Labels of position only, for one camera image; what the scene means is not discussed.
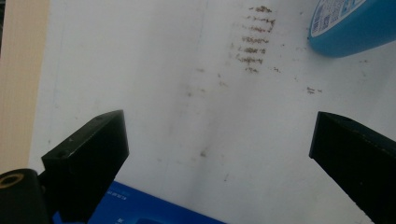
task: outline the wooden edge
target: wooden edge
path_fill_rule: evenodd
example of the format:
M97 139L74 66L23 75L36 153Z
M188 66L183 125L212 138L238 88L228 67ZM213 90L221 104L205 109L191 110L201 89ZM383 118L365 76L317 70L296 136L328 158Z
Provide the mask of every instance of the wooden edge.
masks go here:
M0 58L0 174L26 167L50 0L7 1Z

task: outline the blue bottle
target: blue bottle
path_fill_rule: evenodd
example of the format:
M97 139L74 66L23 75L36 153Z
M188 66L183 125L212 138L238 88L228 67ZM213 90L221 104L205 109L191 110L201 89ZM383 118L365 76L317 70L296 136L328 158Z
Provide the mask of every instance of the blue bottle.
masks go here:
M313 50L329 57L345 57L393 41L396 0L320 0L308 39Z

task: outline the white surface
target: white surface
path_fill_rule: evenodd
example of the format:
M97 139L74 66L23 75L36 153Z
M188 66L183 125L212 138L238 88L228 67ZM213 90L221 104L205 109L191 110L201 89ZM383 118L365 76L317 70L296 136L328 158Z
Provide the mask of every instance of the white surface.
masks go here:
M51 1L30 166L122 108L124 184L228 223L370 223L308 152L319 110L396 139L396 45L315 54L316 3Z

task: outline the white label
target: white label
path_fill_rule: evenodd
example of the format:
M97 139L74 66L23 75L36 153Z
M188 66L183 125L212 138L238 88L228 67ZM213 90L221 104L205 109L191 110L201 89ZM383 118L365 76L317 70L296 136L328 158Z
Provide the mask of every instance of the white label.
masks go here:
M366 0L320 0L311 24L311 35L321 35L332 29Z

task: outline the whiteboard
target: whiteboard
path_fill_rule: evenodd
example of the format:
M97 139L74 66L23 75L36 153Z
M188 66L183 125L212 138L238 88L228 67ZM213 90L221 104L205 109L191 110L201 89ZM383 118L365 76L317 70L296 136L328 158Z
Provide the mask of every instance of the whiteboard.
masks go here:
M396 139L396 44L317 55L316 3L51 1L29 166L123 109L123 184L227 223L371 223L308 153L318 111Z

